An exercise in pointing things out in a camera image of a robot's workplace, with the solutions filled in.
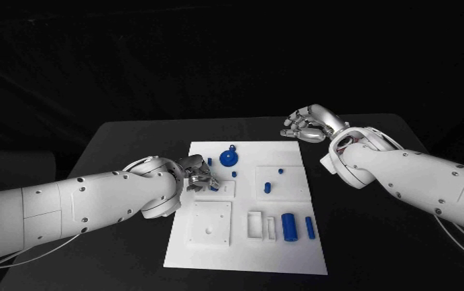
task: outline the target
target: blue object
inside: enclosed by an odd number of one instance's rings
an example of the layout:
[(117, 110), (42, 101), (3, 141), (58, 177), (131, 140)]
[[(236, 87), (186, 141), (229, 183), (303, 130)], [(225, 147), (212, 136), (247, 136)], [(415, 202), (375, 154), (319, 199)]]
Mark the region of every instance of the blue object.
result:
[(291, 213), (283, 214), (284, 239), (287, 242), (298, 240), (296, 216)]
[(267, 194), (271, 192), (271, 183), (270, 183), (270, 182), (267, 182), (267, 183), (264, 184), (264, 192), (265, 192)]
[(235, 145), (231, 145), (229, 150), (222, 152), (219, 156), (219, 161), (222, 165), (226, 167), (232, 167), (239, 161), (239, 156), (236, 155), (235, 150), (236, 150)]
[(313, 227), (311, 218), (307, 217), (306, 220), (307, 220), (307, 234), (310, 236), (310, 239), (314, 239), (316, 238), (316, 235), (314, 235), (314, 227)]

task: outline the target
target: table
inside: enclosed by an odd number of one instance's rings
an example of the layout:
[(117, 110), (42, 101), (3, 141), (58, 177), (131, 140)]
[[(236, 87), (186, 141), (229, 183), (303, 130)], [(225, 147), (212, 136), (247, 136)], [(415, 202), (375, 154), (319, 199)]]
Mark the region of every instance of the table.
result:
[[(388, 133), (405, 149), (427, 152), (396, 115), (343, 115), (353, 126)], [(284, 117), (105, 123), (71, 178), (121, 170), (146, 156), (186, 156), (192, 141), (280, 141)], [(173, 216), (130, 221), (82, 234), (42, 259), (10, 269), (0, 290), (317, 290), (438, 288), (460, 283), (464, 252), (432, 216), (394, 198), (373, 182), (362, 190), (330, 175), (319, 160), (329, 141), (298, 142), (327, 276), (164, 268)], [(59, 246), (35, 247), (16, 262)]]

